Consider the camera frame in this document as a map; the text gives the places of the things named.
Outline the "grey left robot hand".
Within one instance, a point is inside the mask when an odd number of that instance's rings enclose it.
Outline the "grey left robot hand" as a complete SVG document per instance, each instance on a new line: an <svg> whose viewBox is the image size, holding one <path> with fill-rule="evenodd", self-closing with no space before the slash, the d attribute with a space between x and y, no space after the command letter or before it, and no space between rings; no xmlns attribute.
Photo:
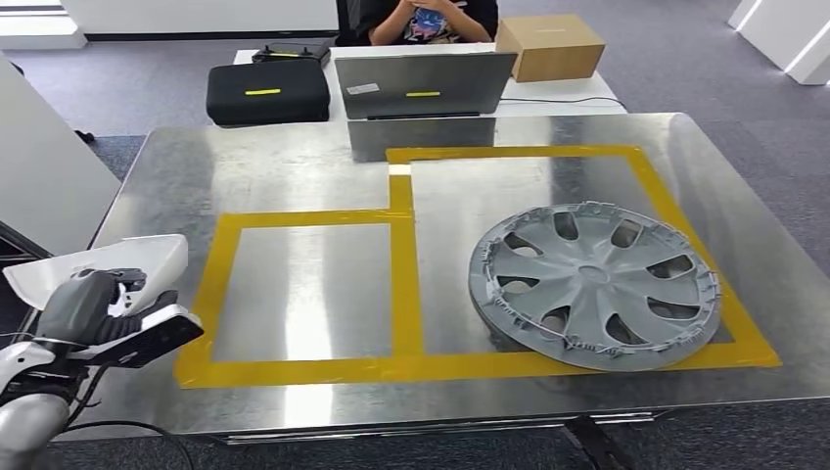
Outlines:
<svg viewBox="0 0 830 470"><path fill-rule="evenodd" d="M167 290L137 313L111 316L109 308L146 286L138 268L84 269L60 285L40 313L34 337L39 340L91 347L142 330L142 320L175 304L178 293Z"/></svg>

